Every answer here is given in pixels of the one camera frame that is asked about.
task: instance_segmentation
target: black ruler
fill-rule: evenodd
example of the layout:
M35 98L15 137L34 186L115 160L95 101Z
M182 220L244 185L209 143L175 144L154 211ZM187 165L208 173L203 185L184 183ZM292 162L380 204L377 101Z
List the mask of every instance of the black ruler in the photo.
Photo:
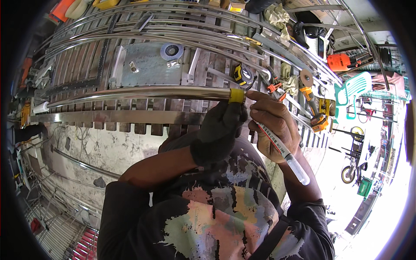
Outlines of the black ruler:
M119 13L116 13L113 15L113 18L111 19L111 22L107 29L107 34L113 33L114 26L116 25L118 16L119 16ZM110 39L105 39L103 42L103 46L101 48L101 53L100 53L100 58L98 60L97 76L95 78L82 79L82 80L77 80L77 81L61 84L55 87L50 87L48 89L45 89L43 96L51 96L51 95L58 94L60 92L73 91L73 90L78 90L78 89L86 89L90 87L99 87L101 84L101 79L103 77L102 73L103 73L103 68L104 68L104 62L107 56L109 42L110 42Z

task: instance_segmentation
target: forearm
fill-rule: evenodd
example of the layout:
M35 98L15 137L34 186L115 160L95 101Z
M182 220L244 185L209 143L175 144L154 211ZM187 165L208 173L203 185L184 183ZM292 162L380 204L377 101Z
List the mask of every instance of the forearm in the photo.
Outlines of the forearm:
M198 166L193 161L187 146L133 164L119 181L126 181L140 188L152 188L196 167Z
M309 176L310 183L308 185L301 184L286 162L279 163L279 167L283 172L286 191L289 195L290 200L293 203L314 202L319 200L320 198L322 198L321 190L319 189L318 183L316 182L316 178L312 171L312 168L303 156L300 147L298 147L298 151L296 152L295 157L304 169L304 171L306 172L306 174Z

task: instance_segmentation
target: cloth rag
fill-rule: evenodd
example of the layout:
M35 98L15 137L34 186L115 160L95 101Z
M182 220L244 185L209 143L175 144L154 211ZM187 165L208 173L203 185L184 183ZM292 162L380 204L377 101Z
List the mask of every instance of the cloth rag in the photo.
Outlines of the cloth rag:
M289 32L287 31L286 23L289 21L289 14L283 9L282 4L279 6L271 5L264 10L264 17L274 27L281 30L281 38L285 41L290 40Z
M297 95L299 84L296 75L290 75L290 69L292 67L287 63L282 63L280 67L280 78L278 82L282 83L283 90L289 90L291 95Z

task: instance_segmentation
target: orange container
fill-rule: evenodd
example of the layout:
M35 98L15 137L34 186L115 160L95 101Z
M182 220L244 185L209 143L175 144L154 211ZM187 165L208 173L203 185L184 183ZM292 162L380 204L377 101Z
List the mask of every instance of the orange container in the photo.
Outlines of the orange container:
M113 6L116 6L119 2L120 2L120 0L106 0L106 1L95 0L94 3L92 3L92 6L98 7L101 10L105 10L105 9L111 8Z
M65 13L67 12L68 8L72 5L73 2L75 2L75 0L61 0L59 3L57 3L56 6L50 12L50 15L52 15L52 19L54 17L57 17L61 21L66 22L68 20L68 17L65 17Z
M347 71L350 69L351 61L345 53L333 54L327 57L328 67L336 71Z

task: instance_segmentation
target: masking tape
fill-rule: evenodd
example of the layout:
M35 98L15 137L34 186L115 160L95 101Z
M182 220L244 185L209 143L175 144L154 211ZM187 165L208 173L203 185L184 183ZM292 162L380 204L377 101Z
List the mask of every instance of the masking tape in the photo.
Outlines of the masking tape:
M230 89L230 100L228 103L238 102L243 103L245 99L244 90L242 89Z

